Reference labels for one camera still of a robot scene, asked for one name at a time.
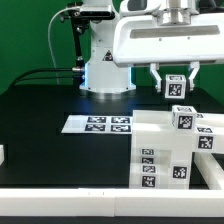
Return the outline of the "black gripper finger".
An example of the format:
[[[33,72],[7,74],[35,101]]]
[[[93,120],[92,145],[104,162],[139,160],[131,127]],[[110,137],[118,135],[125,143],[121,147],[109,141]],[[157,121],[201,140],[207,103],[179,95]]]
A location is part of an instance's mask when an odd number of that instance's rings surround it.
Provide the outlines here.
[[[188,77],[188,82],[189,82],[189,90],[193,91],[194,90],[194,79],[197,75],[197,73],[200,70],[200,62],[199,61],[194,61],[189,64],[189,77]]]
[[[158,63],[151,63],[150,64],[150,74],[154,78],[156,84],[155,84],[155,89],[158,93],[161,92],[162,89],[162,79],[158,73],[159,70],[159,64]]]

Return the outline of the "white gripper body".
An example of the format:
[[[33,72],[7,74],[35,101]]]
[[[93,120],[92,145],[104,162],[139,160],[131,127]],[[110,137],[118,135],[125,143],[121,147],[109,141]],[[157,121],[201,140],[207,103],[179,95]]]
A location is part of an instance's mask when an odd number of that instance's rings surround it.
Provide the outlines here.
[[[151,15],[121,19],[113,60],[118,67],[224,62],[224,13],[191,17],[190,25],[158,25]]]

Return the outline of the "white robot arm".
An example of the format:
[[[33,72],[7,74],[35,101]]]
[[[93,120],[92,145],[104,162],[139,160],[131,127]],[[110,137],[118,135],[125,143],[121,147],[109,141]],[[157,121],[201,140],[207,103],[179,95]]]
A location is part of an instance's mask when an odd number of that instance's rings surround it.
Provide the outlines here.
[[[183,99],[202,64],[224,63],[224,7],[214,0],[82,0],[61,13],[74,38],[90,29],[91,56],[75,43],[80,89],[99,96],[133,91],[133,67],[147,66],[157,92]]]

